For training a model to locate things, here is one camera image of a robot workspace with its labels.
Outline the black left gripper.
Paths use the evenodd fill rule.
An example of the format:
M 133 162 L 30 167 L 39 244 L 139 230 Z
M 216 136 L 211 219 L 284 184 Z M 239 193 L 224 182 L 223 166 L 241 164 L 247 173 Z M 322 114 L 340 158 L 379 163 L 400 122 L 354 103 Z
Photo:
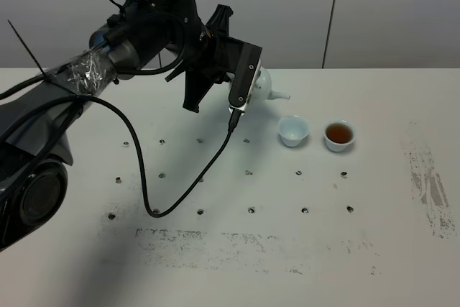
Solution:
M 207 21 L 189 19 L 186 23 L 186 72 L 183 108 L 199 112 L 199 104 L 217 81 L 229 81 L 218 67 L 218 41 L 229 36 L 229 20 L 234 14 L 230 6 L 219 4 Z

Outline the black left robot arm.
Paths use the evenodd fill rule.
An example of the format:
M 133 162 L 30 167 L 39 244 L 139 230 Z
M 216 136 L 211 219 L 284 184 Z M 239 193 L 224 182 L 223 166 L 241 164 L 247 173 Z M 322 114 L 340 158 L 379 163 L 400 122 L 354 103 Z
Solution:
M 185 109 L 198 112 L 212 86 L 227 82 L 225 45 L 232 10 L 207 22 L 195 0 L 125 0 L 91 35 L 89 49 L 1 94 L 1 248 L 40 228 L 61 207 L 73 162 L 67 129 L 111 83 L 148 75 L 160 51 L 175 59 L 158 68 L 185 75 Z

